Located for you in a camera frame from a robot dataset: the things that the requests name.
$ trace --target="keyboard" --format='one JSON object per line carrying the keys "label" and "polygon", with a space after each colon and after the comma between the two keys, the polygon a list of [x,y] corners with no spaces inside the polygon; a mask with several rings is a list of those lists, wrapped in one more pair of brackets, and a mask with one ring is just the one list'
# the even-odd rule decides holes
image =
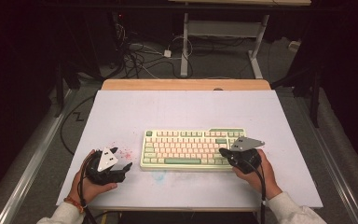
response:
{"label": "keyboard", "polygon": [[219,148],[228,148],[241,136],[242,128],[210,130],[147,130],[141,168],[144,170],[231,170]]}

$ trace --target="bracelet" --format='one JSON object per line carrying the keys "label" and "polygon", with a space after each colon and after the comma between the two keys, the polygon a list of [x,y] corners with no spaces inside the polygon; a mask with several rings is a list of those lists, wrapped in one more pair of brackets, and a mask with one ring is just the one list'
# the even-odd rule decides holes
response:
{"label": "bracelet", "polygon": [[83,206],[80,203],[78,203],[75,200],[73,200],[71,197],[68,196],[65,199],[63,199],[63,201],[66,202],[66,203],[70,203],[71,205],[76,207],[79,210],[80,214],[84,212]]}

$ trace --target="white sleeve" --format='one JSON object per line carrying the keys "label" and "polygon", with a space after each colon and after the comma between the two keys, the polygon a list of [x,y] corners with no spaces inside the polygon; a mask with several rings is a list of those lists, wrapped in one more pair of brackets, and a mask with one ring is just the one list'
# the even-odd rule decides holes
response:
{"label": "white sleeve", "polygon": [[44,217],[36,224],[81,224],[83,219],[84,214],[80,214],[75,206],[69,203],[61,203],[52,217]]}
{"label": "white sleeve", "polygon": [[286,192],[282,192],[269,200],[268,205],[281,224],[326,223],[312,209],[306,206],[298,206]]}

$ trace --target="hand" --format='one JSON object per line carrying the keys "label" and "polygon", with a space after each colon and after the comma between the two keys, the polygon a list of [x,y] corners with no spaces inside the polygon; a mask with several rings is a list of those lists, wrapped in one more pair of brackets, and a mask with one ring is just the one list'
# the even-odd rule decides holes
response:
{"label": "hand", "polygon": [[[266,182],[266,197],[268,200],[282,193],[282,190],[278,187],[278,184],[275,180],[274,170],[272,169],[271,163],[267,160],[266,154],[262,149],[257,150],[258,154],[261,157],[261,165],[258,166],[257,170],[262,175],[264,171],[264,180]],[[236,167],[233,167],[232,170],[235,172],[237,177],[246,180],[255,190],[261,193],[261,181],[256,172],[251,172],[250,174],[245,175],[241,170]]]}
{"label": "hand", "polygon": [[[94,152],[95,152],[95,150],[93,149],[89,153],[87,158],[89,156],[91,156],[92,153],[94,153]],[[78,203],[80,203],[80,197],[79,197],[79,193],[77,191],[77,186],[78,186],[78,183],[80,182],[82,167],[87,165],[87,164],[85,164],[85,161],[87,160],[87,158],[83,161],[83,164],[81,165],[79,171],[76,173],[76,175],[74,177],[74,181],[72,182],[71,191],[68,194],[69,197],[71,197],[73,200],[75,200]],[[109,184],[101,186],[101,185],[93,184],[88,178],[83,179],[83,197],[84,197],[86,203],[90,203],[99,194],[105,193],[105,192],[107,192],[111,189],[115,189],[115,188],[117,188],[117,183],[109,183]]]}

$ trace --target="white desk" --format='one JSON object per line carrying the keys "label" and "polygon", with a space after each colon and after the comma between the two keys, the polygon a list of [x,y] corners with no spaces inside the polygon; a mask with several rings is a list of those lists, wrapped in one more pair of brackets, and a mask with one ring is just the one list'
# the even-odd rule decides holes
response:
{"label": "white desk", "polygon": [[[173,2],[205,3],[205,4],[237,4],[237,5],[268,5],[301,7],[309,6],[310,0],[170,0]],[[264,15],[261,22],[238,22],[238,21],[191,21],[188,13],[184,17],[183,52],[181,61],[181,77],[187,77],[188,65],[188,36],[189,35],[213,35],[233,37],[255,37],[255,47],[248,51],[249,62],[252,66],[255,78],[263,78],[257,61],[257,53],[263,40],[264,33],[269,21],[269,15]]]}
{"label": "white desk", "polygon": [[322,207],[275,91],[99,91],[57,203],[92,149],[118,147],[133,166],[118,188],[89,206],[117,210],[256,211],[260,195],[232,172],[140,169],[146,129],[243,127],[274,166],[279,185],[300,205]]}

